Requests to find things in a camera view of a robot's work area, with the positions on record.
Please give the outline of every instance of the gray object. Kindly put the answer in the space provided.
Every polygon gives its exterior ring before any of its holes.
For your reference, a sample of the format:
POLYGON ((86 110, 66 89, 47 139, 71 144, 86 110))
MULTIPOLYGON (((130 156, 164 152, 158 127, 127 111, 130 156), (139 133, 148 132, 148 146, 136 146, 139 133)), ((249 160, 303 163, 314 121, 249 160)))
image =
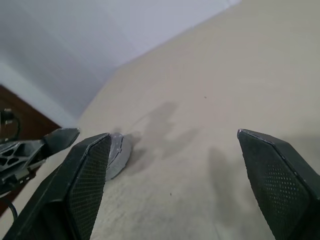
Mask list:
POLYGON ((105 180, 116 177, 126 166, 132 150, 132 144, 126 136, 115 132, 111 134, 109 161, 106 167, 105 180))
POLYGON ((0 144, 0 195, 34 178, 33 170, 48 157, 70 147, 79 133, 78 128, 60 128, 40 140, 0 144))

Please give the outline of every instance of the black wire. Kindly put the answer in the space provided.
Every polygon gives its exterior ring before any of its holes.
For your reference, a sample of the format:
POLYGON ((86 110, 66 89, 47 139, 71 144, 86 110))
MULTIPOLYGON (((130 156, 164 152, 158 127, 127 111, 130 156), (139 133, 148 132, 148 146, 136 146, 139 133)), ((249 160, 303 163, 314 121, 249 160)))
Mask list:
POLYGON ((12 120, 16 122, 15 134, 12 137, 8 138, 7 140, 0 139, 0 144, 6 143, 6 142, 11 142, 11 141, 17 141, 19 139, 19 135, 20 135, 20 132, 21 132, 20 119, 15 116, 12 120))
POLYGON ((20 122, 19 118, 14 117, 13 120, 15 120, 15 122, 16 122, 16 131, 15 131, 14 137, 12 137, 12 138, 10 139, 10 141, 16 141, 16 140, 18 140, 19 135, 20 135, 20 131, 21 131, 21 122, 20 122))
POLYGON ((15 221, 18 218, 18 213, 17 213, 15 206, 6 197, 1 197, 0 200, 2 202, 4 202, 10 208, 12 215, 13 215, 13 221, 15 221))

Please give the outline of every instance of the gray oval object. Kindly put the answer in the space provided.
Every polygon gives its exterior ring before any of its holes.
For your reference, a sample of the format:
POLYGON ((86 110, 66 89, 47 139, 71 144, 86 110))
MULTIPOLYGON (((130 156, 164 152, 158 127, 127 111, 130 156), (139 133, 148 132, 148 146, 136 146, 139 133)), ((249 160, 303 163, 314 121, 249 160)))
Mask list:
POLYGON ((105 174, 106 181, 116 177, 126 166, 131 154, 131 149, 131 142, 126 136, 118 132, 111 134, 111 147, 105 174))

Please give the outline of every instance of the brown wood surface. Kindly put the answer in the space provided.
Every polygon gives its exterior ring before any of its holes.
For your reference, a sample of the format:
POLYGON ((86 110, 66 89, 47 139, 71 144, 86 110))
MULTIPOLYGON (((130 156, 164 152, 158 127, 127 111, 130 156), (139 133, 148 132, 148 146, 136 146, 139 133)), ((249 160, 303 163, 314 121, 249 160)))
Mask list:
MULTIPOLYGON (((21 100, 17 95, 0 86, 0 110, 12 109, 12 112, 20 119, 21 132, 19 140, 36 140, 44 135, 51 133, 59 128, 57 124, 45 117, 43 114, 35 110, 29 104, 21 100)), ((17 124, 2 125, 0 129, 0 138, 10 138, 16 132, 17 124)), ((6 198, 13 201, 23 186, 11 191, 6 198)), ((7 209, 7 206, 0 202, 0 216, 7 209)))

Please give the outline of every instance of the textured rubber pad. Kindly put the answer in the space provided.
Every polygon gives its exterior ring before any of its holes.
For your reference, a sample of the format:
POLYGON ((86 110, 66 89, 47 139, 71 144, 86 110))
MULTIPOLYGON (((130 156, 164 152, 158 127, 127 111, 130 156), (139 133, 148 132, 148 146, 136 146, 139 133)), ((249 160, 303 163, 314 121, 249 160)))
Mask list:
POLYGON ((275 239, 291 239, 310 203, 307 189, 271 144, 244 134, 238 138, 265 220, 275 239))
POLYGON ((111 141, 90 148, 66 198, 67 208, 81 240, 89 240, 101 203, 111 141))

